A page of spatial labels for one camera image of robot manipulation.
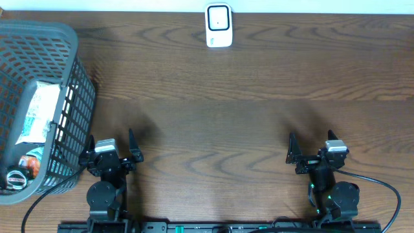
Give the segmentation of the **teal white tissue pack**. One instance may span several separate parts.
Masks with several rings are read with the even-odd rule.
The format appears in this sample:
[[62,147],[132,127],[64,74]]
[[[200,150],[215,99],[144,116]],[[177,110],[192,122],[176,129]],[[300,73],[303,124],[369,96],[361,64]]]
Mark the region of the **teal white tissue pack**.
[[33,150],[27,152],[27,156],[35,157],[39,162],[41,162],[44,153],[44,147],[36,147]]

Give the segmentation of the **large white snack bag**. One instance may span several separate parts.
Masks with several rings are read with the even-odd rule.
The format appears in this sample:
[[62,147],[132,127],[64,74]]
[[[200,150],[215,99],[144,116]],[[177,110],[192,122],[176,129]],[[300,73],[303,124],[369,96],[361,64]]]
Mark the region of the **large white snack bag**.
[[36,82],[16,144],[44,144],[60,95],[58,83]]

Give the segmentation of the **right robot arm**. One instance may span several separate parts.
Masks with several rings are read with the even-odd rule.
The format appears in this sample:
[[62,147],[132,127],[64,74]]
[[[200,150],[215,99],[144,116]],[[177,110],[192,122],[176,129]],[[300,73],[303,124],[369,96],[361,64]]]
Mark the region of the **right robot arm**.
[[334,172],[345,165],[349,150],[332,130],[328,130],[325,146],[315,155],[304,155],[295,134],[289,135],[286,163],[295,164],[298,175],[310,177],[308,200],[316,208],[312,226],[321,228],[337,222],[350,222],[358,215],[359,187],[354,183],[337,182]]

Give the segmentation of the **orange small snack pack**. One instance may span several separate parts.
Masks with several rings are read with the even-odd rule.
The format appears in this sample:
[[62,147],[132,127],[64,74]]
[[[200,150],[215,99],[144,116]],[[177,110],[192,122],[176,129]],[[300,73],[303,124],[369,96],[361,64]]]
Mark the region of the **orange small snack pack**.
[[41,162],[36,157],[24,155],[19,160],[19,166],[30,170],[32,178],[36,178],[39,173]]

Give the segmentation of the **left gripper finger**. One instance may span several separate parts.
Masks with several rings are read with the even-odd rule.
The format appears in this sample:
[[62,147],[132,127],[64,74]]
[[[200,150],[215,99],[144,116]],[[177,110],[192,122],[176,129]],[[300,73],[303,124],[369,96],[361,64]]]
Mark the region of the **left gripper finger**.
[[143,153],[135,140],[135,136],[131,128],[129,128],[129,151],[131,152],[135,162],[144,161]]
[[95,142],[94,142],[94,137],[92,135],[89,136],[89,139],[86,142],[86,145],[84,147],[84,149],[82,150],[82,152],[80,153],[79,159],[78,159],[78,164],[80,166],[86,166],[87,163],[89,162],[89,158],[91,156],[92,153],[94,153],[94,149],[95,149]]

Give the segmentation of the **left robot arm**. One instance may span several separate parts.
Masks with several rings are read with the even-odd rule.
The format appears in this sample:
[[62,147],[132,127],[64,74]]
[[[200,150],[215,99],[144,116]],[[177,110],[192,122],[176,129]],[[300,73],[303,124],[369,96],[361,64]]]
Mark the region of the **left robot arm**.
[[140,224],[127,211],[127,175],[144,156],[129,130],[130,157],[120,158],[115,139],[94,141],[90,137],[79,156],[79,165],[99,177],[87,192],[90,206],[87,232],[140,232]]

